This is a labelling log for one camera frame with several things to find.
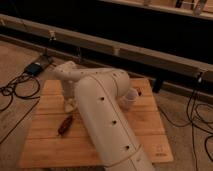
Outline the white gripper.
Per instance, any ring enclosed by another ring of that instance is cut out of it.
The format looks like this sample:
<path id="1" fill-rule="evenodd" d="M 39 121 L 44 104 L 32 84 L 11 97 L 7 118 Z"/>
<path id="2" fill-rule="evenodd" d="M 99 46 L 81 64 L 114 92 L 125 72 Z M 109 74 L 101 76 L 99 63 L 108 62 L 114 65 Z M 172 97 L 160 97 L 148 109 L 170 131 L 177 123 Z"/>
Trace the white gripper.
<path id="1" fill-rule="evenodd" d="M 63 96 L 65 100 L 64 105 L 64 112 L 65 113 L 71 113 L 76 109 L 76 101 L 74 99 L 74 88 L 75 83 L 72 81 L 63 81 L 62 82 L 62 88 L 63 88 Z"/>

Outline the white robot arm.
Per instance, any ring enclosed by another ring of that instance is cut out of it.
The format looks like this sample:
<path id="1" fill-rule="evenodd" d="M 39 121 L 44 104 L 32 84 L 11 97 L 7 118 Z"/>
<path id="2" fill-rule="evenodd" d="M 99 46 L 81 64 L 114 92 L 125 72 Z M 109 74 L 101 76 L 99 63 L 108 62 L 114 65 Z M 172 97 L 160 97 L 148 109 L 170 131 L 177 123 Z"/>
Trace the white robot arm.
<path id="1" fill-rule="evenodd" d="M 73 61 L 53 70 L 64 96 L 73 97 L 105 171 L 155 171 L 117 99 L 130 89 L 116 68 L 78 68 Z"/>

